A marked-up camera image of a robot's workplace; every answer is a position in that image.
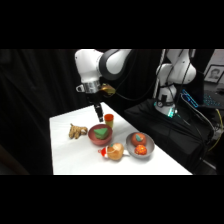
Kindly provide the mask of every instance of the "bowl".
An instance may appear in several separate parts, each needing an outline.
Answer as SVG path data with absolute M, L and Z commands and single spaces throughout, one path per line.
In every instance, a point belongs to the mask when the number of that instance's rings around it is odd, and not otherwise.
M 104 140 L 96 138 L 95 133 L 94 133 L 95 129 L 101 129 L 101 128 L 108 128 L 108 131 L 109 131 L 108 137 Z M 97 146 L 107 145 L 111 141 L 112 135 L 113 135 L 112 128 L 106 124 L 98 124 L 98 125 L 92 127 L 88 133 L 89 139 L 92 141 L 93 144 L 95 144 Z
M 152 138 L 150 138 L 147 134 L 145 133 L 142 133 L 143 135 L 145 135 L 146 139 L 147 139 L 147 143 L 146 143 L 146 148 L 147 148 L 147 154 L 142 156 L 142 155 L 137 155 L 135 154 L 135 146 L 132 145 L 131 143 L 131 138 L 134 134 L 136 133 L 141 133 L 141 132 L 135 132 L 135 133 L 132 133 L 130 134 L 127 139 L 126 139 L 126 144 L 127 144 L 127 150 L 128 152 L 130 153 L 130 155 L 134 156 L 135 158 L 137 159 L 146 159 L 146 158 L 149 158 L 150 155 L 153 153 L 153 151 L 155 150 L 155 143 L 154 141 L 152 140 Z

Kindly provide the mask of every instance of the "table surface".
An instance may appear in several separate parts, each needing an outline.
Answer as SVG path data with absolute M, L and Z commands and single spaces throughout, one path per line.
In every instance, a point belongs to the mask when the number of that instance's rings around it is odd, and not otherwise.
M 126 145 L 129 134 L 138 132 L 105 103 L 104 114 L 115 117 L 111 143 Z M 51 147 L 55 175 L 191 175 L 158 146 L 149 159 L 139 160 L 123 156 L 120 161 L 105 159 L 98 153 L 102 147 L 94 145 L 88 136 L 70 139 L 70 124 L 91 127 L 99 124 L 93 106 L 50 118 Z

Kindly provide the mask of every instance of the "cable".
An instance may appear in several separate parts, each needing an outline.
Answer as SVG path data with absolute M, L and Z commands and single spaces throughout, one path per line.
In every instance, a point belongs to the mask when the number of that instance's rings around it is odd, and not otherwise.
M 177 115 L 183 122 L 185 122 L 188 126 L 191 126 L 187 121 L 185 121 L 179 114 Z
M 185 78 L 186 78 L 186 76 L 187 76 L 187 73 L 188 73 L 188 70 L 189 70 L 189 68 L 190 68 L 190 65 L 191 65 L 191 62 L 189 63 L 189 65 L 188 65 L 188 67 L 187 67 L 187 71 L 186 71 L 186 73 L 185 73 L 185 75 L 184 75 L 184 79 L 183 79 L 183 82 L 182 82 L 181 87 L 180 87 L 180 92 L 182 92 L 182 90 L 183 90 L 184 81 L 185 81 Z M 180 101 L 180 94 L 178 95 L 177 105 L 178 105 L 179 101 Z
M 134 67 L 134 65 L 135 65 L 135 62 L 136 62 L 136 59 L 137 59 L 137 55 L 138 55 L 138 53 L 137 53 L 138 51 L 136 50 L 136 55 L 135 55 L 135 59 L 134 59 L 134 62 L 132 63 L 132 67 L 131 67 L 131 69 L 129 70 L 129 73 L 128 73 L 128 75 L 124 78 L 124 80 L 118 85 L 118 87 L 116 88 L 116 91 L 121 87 L 121 85 L 126 81 L 126 79 L 129 77 L 129 75 L 131 74 L 131 71 L 132 71 L 132 69 L 133 69 L 133 67 Z M 104 95 L 104 98 L 111 98 L 112 96 L 114 96 L 116 93 L 114 93 L 114 94 L 111 94 L 111 95 L 109 95 L 109 96 L 106 96 L 106 95 Z
M 151 90 L 152 86 L 154 85 L 154 83 L 155 83 L 155 81 L 156 81 L 156 79 L 157 79 L 157 77 L 158 77 L 158 75 L 159 75 L 159 73 L 160 73 L 160 70 L 161 70 L 161 68 L 162 68 L 163 62 L 164 62 L 164 60 L 165 60 L 165 57 L 164 57 L 163 55 L 164 55 L 164 51 L 162 52 L 162 56 L 161 56 L 161 58 L 163 58 L 163 61 L 162 61 L 161 65 L 160 65 L 160 68 L 159 68 L 157 74 L 156 74 L 156 77 L 154 78 L 154 80 L 153 80 L 151 86 L 149 87 L 148 91 L 147 91 L 143 96 L 139 97 L 138 99 L 130 99 L 130 98 L 127 98 L 127 97 L 125 97 L 125 96 L 122 96 L 122 95 L 119 94 L 118 92 L 116 92 L 116 94 L 117 94 L 118 96 L 120 96 L 121 98 L 123 98 L 123 99 L 125 99 L 125 100 L 129 100 L 129 101 L 139 101 L 139 100 L 143 99 L 143 98 L 149 93 L 149 91 Z
M 200 132 L 199 129 L 196 127 L 196 125 L 194 124 L 194 121 L 193 121 L 193 120 L 191 121 L 191 123 L 193 124 L 194 128 L 197 130 L 197 132 L 198 132 L 198 134 L 199 134 L 199 136 L 200 136 L 200 138 L 201 138 L 201 141 L 202 141 L 202 144 L 203 144 L 204 148 L 206 148 L 206 144 L 205 144 L 205 141 L 204 141 L 204 139 L 203 139 L 203 137 L 202 137 L 201 132 Z
M 205 76 L 205 73 L 204 73 L 204 72 L 201 72 L 201 71 L 199 71 L 198 69 L 197 69 L 197 71 L 200 72 L 200 73 L 202 73 L 202 74 Z
M 181 89 L 183 88 L 183 84 L 184 84 L 184 81 L 185 81 L 185 78 L 186 78 L 186 75 L 187 75 L 187 72 L 188 72 L 188 70 L 189 70 L 190 65 L 191 65 L 191 62 L 189 63 L 188 68 L 187 68 L 187 70 L 186 70 L 186 72 L 185 72 L 185 75 L 184 75 L 184 78 L 183 78 L 183 81 L 182 81 L 182 85 L 181 85 Z M 170 91 L 170 93 L 171 93 L 171 96 L 172 96 L 172 99 L 173 99 L 173 102 L 174 102 L 173 93 L 172 93 L 172 91 L 171 91 L 171 89 L 170 89 L 170 87 L 169 87 L 169 85 L 168 85 L 168 79 L 169 79 L 169 76 L 170 76 L 171 72 L 173 71 L 173 68 L 171 69 L 169 75 L 167 76 L 166 84 L 167 84 L 167 87 L 168 87 L 168 89 L 169 89 L 169 91 Z M 178 97 L 177 103 L 175 104 L 174 112 L 176 112 L 178 103 L 179 103 L 179 97 Z M 195 125 L 194 125 L 194 127 L 195 127 L 195 129 L 197 130 L 197 132 L 199 133 L 200 137 L 202 138 L 200 131 L 197 129 L 197 127 L 196 127 Z M 171 134 L 171 128 L 169 129 L 168 139 L 169 139 L 169 137 L 170 137 L 170 134 Z
M 163 64 L 163 62 L 164 62 L 165 54 L 166 54 L 166 49 L 163 49 L 161 59 L 160 59 L 160 65 Z
M 193 106 L 191 106 L 191 104 L 189 104 L 184 98 L 183 98 L 183 95 L 181 94 L 181 98 L 182 100 L 188 105 L 190 106 L 194 111 L 196 111 L 198 114 L 200 114 L 208 123 L 209 125 L 211 126 L 212 128 L 212 131 L 213 131 L 213 135 L 214 135 L 214 132 L 215 132 L 215 128 L 213 127 L 212 123 L 201 113 L 199 112 L 197 109 L 195 109 Z
M 218 124 L 216 127 L 215 127 L 215 131 L 219 131 L 221 129 L 221 126 L 220 124 Z
M 170 93 L 171 93 L 171 96 L 172 96 L 172 99 L 173 99 L 173 103 L 174 103 L 174 97 L 173 97 L 173 93 L 172 93 L 172 91 L 171 91 L 171 89 L 170 89 L 170 87 L 169 87 L 169 85 L 168 85 L 168 79 L 169 79 L 170 74 L 171 74 L 171 72 L 173 71 L 174 67 L 176 66 L 177 62 L 178 62 L 178 60 L 177 60 L 176 63 L 173 65 L 173 67 L 172 67 L 172 69 L 170 70 L 170 72 L 169 72 L 169 74 L 168 74 L 168 76 L 167 76 L 167 79 L 166 79 L 166 85 L 167 85 L 167 87 L 168 87 L 168 89 L 169 89 L 169 91 L 170 91 Z M 184 78 L 183 78 L 183 81 L 182 81 L 182 86 L 183 86 L 184 80 L 185 80 L 185 78 L 186 78 L 188 69 L 187 69 L 187 71 L 186 71 L 186 73 L 185 73 L 185 75 L 184 75 Z M 168 147 L 168 145 L 169 145 L 168 143 L 169 143 L 170 135 L 171 135 L 171 125 L 173 125 L 174 117 L 173 117 L 172 122 L 171 122 L 171 124 L 170 124 L 169 133 L 168 133 L 168 136 L 167 136 L 167 138 L 168 138 L 167 147 Z
M 216 111 L 217 111 L 217 113 L 218 113 L 218 115 L 219 115 L 219 118 L 220 118 L 220 122 L 221 122 L 221 130 L 222 130 L 222 133 L 223 133 L 222 116 L 221 116 L 221 114 L 220 114 L 220 112 L 219 112 L 219 110 L 218 110 L 218 109 L 216 109 Z M 220 136 L 220 138 L 217 140 L 217 142 L 215 143 L 215 145 L 214 145 L 213 147 L 211 147 L 211 148 L 208 150 L 209 152 L 210 152 L 210 151 L 212 151 L 212 149 L 214 149 L 214 148 L 215 148 L 215 146 L 219 143 L 219 141 L 220 141 L 221 137 L 222 137 L 222 135 L 221 135 L 221 136 Z

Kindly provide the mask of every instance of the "black wall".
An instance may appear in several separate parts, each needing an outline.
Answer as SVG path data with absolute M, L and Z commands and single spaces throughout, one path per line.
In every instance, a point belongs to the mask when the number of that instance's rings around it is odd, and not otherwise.
M 77 50 L 0 49 L 0 144 L 31 174 L 53 174 L 49 118 L 88 105 L 85 94 L 75 90 L 81 84 L 74 62 Z M 197 69 L 204 70 L 213 50 L 197 51 Z M 118 92 L 129 98 L 142 96 L 155 78 L 160 56 L 161 49 L 136 49 L 127 64 L 129 77 Z M 109 83 L 116 88 L 124 77 Z M 124 115 L 125 109 L 152 94 L 153 88 L 137 102 L 117 95 L 104 101 Z

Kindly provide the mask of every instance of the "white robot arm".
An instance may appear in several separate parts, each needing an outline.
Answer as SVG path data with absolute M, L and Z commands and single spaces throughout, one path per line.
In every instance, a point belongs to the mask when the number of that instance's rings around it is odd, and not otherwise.
M 82 49 L 75 54 L 82 82 L 77 91 L 87 94 L 89 102 L 95 106 L 100 122 L 103 121 L 103 111 L 100 105 L 99 79 L 101 76 L 107 80 L 120 78 L 132 52 L 133 49 L 112 49 L 103 54 L 94 49 Z M 175 108 L 173 99 L 176 96 L 173 84 L 182 84 L 184 78 L 183 84 L 190 83 L 196 76 L 196 70 L 190 64 L 189 49 L 169 49 L 167 58 L 172 64 L 162 65 L 158 74 L 160 93 L 155 108 L 172 117 Z
M 103 110 L 100 104 L 101 76 L 107 80 L 120 78 L 132 49 L 112 49 L 105 54 L 94 49 L 82 49 L 76 52 L 75 62 L 81 76 L 82 85 L 78 92 L 85 92 L 88 101 L 94 105 L 100 122 L 103 122 Z
M 175 84 L 189 84 L 196 76 L 196 69 L 191 65 L 189 49 L 169 49 L 167 58 L 172 64 L 164 64 L 158 74 L 160 92 L 155 108 L 162 114 L 173 117 L 176 96 Z

